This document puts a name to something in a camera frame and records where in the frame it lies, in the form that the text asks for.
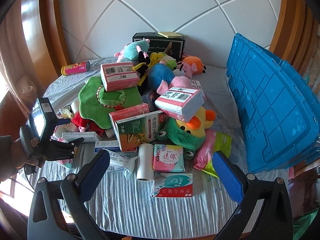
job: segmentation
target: black plush eye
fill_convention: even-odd
[[[166,131],[160,131],[159,133],[158,133],[158,136],[159,137],[164,137],[164,136],[166,136],[167,135],[167,132]]]
[[[193,157],[194,153],[191,152],[191,151],[187,151],[187,152],[186,152],[186,155],[188,155],[188,156],[190,156],[190,157]]]

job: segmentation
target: metal screw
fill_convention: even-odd
[[[44,183],[45,182],[45,178],[44,177],[41,177],[38,179],[38,183],[41,184],[41,183]]]
[[[283,181],[282,178],[277,178],[277,182],[278,182],[279,184],[283,184],[283,183],[284,183],[284,181]]]
[[[76,174],[74,174],[74,173],[70,173],[70,174],[67,176],[67,180],[75,180],[75,179],[76,179],[76,177],[77,177],[77,175],[76,175]]]
[[[253,174],[251,174],[251,173],[249,173],[248,175],[247,175],[247,179],[248,180],[254,180],[256,178],[256,176],[254,176]]]

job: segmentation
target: white wall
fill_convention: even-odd
[[[225,67],[239,32],[268,47],[281,0],[60,0],[62,25],[74,62],[113,57],[136,32],[176,31],[185,52]]]

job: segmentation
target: blue storage bin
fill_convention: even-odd
[[[319,133],[320,104],[290,64],[237,33],[227,68],[248,170],[269,171],[310,157],[298,154]]]

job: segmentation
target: pink cylindrical can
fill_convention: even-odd
[[[64,76],[67,76],[75,73],[87,72],[89,70],[90,70],[90,62],[84,61],[84,62],[75,63],[68,66],[63,66],[61,68],[61,74]]]

